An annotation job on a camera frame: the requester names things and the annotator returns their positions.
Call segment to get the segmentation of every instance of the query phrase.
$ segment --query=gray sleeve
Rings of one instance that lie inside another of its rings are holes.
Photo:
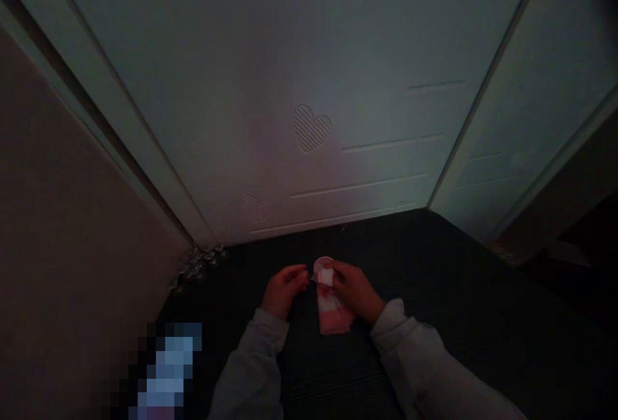
[[[390,301],[371,338],[406,417],[524,419],[506,397],[479,380],[444,348],[436,329],[404,314]]]
[[[288,329],[287,322],[256,309],[217,381],[209,419],[283,418],[276,358]]]

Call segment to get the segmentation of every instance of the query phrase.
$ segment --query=heart design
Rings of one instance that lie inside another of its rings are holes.
[[[319,148],[330,133],[330,128],[330,119],[327,116],[314,117],[314,112],[306,104],[296,107],[294,132],[303,153],[311,153]]]
[[[268,202],[258,202],[253,196],[245,196],[243,199],[245,212],[254,224],[264,222],[272,214],[272,204]]]

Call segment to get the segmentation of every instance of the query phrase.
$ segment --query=pink object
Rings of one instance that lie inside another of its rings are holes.
[[[324,268],[324,265],[329,262],[333,262],[333,259],[325,256],[320,257],[314,263],[320,333],[324,335],[347,333],[356,315],[335,296],[333,271]]]

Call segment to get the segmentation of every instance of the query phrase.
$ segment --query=beige wall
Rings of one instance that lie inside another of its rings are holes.
[[[0,28],[0,414],[89,416],[187,244]]]

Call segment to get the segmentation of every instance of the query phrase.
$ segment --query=gray carpet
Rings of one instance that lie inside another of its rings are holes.
[[[385,300],[436,327],[448,351],[531,419],[615,413],[616,341],[438,215],[416,210],[242,245],[160,321],[203,323],[191,418],[205,418],[227,357],[271,275],[320,256],[361,267]],[[395,394],[357,321],[320,336],[315,287],[290,311],[279,357],[286,418],[399,418]]]

